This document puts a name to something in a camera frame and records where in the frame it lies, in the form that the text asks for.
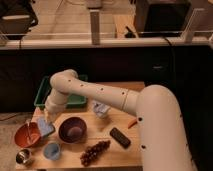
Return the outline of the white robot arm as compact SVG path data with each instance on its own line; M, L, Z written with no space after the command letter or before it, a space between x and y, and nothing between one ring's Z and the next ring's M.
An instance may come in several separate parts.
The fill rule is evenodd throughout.
M61 115L69 95L92 98L137 117L143 171L198 171L179 103L168 88L151 85L137 92L88 83L79 80L72 69L55 73L50 85L44 110L47 122L53 123Z

